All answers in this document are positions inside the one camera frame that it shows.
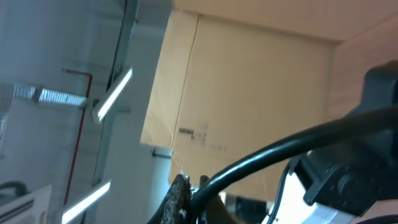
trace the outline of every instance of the white object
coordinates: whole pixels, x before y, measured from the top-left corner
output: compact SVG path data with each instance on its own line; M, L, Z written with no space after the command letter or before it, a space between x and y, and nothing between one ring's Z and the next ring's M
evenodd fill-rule
M2 224L46 224L51 185L17 198L0 207Z
M351 223L355 216L319 203L307 205L304 200L305 188L296 173L287 175L282 201L273 224L295 223ZM268 217L262 221L266 224Z
M79 214L84 212L90 205L95 203L106 192L108 192L110 187L111 187L111 181L109 180L101 184L99 187L95 188L91 193L89 193L86 197L82 198L79 202L68 207L62 214L62 224L70 223Z
M100 123L104 119L106 113L123 91L124 87L126 87L131 77L132 68L129 68L116 79L111 85L111 88L105 93L105 96L102 97L98 104L91 110L91 115L96 123Z

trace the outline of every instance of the thin black wire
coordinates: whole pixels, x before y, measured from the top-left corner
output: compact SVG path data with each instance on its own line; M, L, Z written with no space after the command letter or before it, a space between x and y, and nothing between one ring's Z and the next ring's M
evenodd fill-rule
M398 223L398 215L383 215L376 218L370 218L365 221L361 221L357 224L391 224Z
M287 163L287 165L286 165L286 167L285 167L285 169L282 172L282 175L280 177L278 191L276 192L274 208L272 209L272 212L269 215L267 224L272 224L274 222L275 218L276 218L276 215L277 215L279 207L280 207L280 202L282 201L282 196L283 196L283 193L284 193L286 177L289 174L289 170L290 170L290 163Z
M187 213L187 222L190 223L193 219L196 219L196 211L203 209L207 201L217 195L218 192L249 174L311 149L397 127L398 106L391 106L321 124L277 141L242 158L214 175L203 188L193 195Z

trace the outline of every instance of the thick black cable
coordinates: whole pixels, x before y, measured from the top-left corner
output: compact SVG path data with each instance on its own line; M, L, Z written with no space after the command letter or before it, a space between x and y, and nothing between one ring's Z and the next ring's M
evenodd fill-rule
M357 224L391 224L398 223L398 215L383 215L376 218L370 218L365 221L361 221Z
M289 174L289 170L290 170L290 163L287 163L287 165L286 165L286 167L285 167L285 169L282 172L282 175L280 177L278 191L276 192L274 208L272 209L272 212L269 215L267 224L272 224L274 222L275 218L276 218L276 215L277 215L279 207L280 207L280 202L282 201L282 196L284 194L284 187L285 187L286 177Z
M203 209L209 199L249 174L311 149L397 127L398 106L391 106L331 121L293 134L240 159L214 175L191 198L187 217L196 218L195 212Z

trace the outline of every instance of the cardboard box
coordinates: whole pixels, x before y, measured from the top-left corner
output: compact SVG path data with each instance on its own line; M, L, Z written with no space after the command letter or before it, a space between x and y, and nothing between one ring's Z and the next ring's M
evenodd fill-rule
M369 18L358 30L380 20ZM302 34L311 35L303 27ZM170 180L184 172L197 184L201 175L211 177L274 141L326 120L336 40L354 34L309 37L283 26L281 30L289 32L171 13L141 136L141 143L172 148ZM273 201L285 163L226 191Z

